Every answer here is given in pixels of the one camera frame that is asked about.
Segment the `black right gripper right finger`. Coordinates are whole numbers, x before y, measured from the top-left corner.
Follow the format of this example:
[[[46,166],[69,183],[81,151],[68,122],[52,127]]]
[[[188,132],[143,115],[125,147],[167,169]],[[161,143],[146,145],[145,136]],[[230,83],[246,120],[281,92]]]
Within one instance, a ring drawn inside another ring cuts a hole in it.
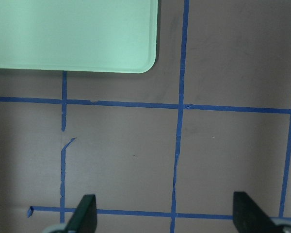
[[[233,193],[233,224],[239,233],[281,232],[246,192]]]

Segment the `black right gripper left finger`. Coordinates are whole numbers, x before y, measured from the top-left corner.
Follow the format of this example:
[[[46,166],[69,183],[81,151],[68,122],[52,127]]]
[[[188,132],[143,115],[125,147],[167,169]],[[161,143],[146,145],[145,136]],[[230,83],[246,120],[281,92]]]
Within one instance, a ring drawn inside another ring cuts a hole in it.
[[[95,194],[84,195],[65,227],[66,233],[94,233],[97,229]]]

